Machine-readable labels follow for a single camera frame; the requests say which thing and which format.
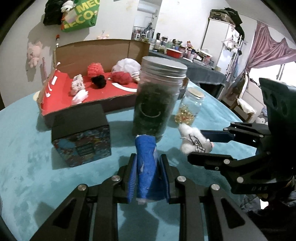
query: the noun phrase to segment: black bag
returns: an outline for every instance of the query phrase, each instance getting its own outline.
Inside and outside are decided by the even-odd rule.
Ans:
[[[242,36],[242,40],[244,40],[244,30],[240,26],[242,24],[242,20],[239,16],[239,13],[232,8],[226,7],[225,10],[228,12],[229,16],[235,23],[235,30]]]
[[[67,0],[48,0],[45,4],[45,15],[43,19],[43,24],[47,25],[61,25],[61,19],[63,13],[61,12],[61,7]]]

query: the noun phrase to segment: black box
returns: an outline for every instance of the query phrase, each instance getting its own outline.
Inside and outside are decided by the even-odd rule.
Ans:
[[[52,144],[70,167],[110,156],[110,128],[102,106],[78,104],[56,115]]]

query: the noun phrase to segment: air conditioner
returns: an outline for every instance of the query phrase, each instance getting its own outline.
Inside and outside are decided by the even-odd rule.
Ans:
[[[156,8],[152,7],[152,6],[149,6],[149,5],[139,3],[138,11],[154,14],[154,13],[156,13]]]

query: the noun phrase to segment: red yarn ball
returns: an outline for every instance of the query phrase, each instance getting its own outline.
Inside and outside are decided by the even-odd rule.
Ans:
[[[92,78],[96,76],[104,75],[104,69],[100,63],[91,63],[87,67],[87,76]]]
[[[111,79],[113,82],[121,84],[121,85],[128,85],[133,81],[132,76],[130,73],[125,73],[125,72],[114,72],[111,75]]]

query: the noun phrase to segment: checkered ribbon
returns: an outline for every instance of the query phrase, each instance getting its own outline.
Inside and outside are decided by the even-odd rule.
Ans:
[[[187,137],[181,137],[181,139],[185,139],[191,142],[192,145],[196,146],[196,152],[202,152],[205,153],[205,149],[202,147],[202,144],[200,143],[199,139],[191,134],[189,134],[189,138]]]

